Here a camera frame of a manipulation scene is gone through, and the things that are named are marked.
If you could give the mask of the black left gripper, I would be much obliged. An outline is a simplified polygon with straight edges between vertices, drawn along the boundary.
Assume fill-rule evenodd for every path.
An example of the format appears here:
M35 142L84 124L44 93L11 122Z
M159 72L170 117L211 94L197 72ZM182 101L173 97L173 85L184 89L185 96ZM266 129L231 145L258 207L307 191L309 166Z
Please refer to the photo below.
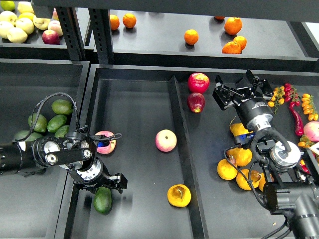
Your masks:
M115 189L120 194L127 189L128 180L122 173L111 176L99 158L93 160L86 170L75 170L72 174L74 184L79 190L87 190L96 193L100 187Z

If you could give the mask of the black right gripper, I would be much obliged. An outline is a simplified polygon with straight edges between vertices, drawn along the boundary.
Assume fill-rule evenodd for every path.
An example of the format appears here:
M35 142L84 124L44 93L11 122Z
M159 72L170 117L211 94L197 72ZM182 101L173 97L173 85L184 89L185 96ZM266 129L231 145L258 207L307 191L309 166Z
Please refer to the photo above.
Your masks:
M247 70L245 76L235 82L236 89L224 85L219 75L215 78L213 97L221 110L234 105L239 119L246 129L266 129L271 127L274 113L265 99L270 99L274 93L267 79L255 76ZM244 98L239 90L245 89L246 95L253 98Z

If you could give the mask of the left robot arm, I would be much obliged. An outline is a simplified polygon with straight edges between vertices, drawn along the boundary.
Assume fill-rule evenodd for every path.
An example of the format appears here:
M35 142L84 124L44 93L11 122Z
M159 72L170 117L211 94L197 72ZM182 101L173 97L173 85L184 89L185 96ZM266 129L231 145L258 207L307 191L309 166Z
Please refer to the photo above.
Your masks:
M106 187L122 193L127 188L127 179L122 173L111 175L95 154L100 142L109 143L122 135L89 135L86 126L80 126L75 100L72 100L76 128L63 138L43 136L35 141L26 138L0 146L1 175L33 175L42 169L60 166L74 179L79 189L95 193Z

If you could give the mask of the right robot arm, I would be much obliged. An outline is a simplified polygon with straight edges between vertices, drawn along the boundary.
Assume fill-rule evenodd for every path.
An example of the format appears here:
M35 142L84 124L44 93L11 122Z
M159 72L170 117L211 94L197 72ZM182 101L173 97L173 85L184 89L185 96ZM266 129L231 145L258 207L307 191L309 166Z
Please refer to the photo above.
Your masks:
M253 162L262 167L266 183L257 201L272 215L285 217L279 228L283 237L293 233L297 239L318 238L318 163L310 149L299 149L271 126L274 114L267 100L273 91L268 81L247 71L234 88L226 86L220 76L215 82L213 97L219 107L234 107L249 131L235 147L250 149Z

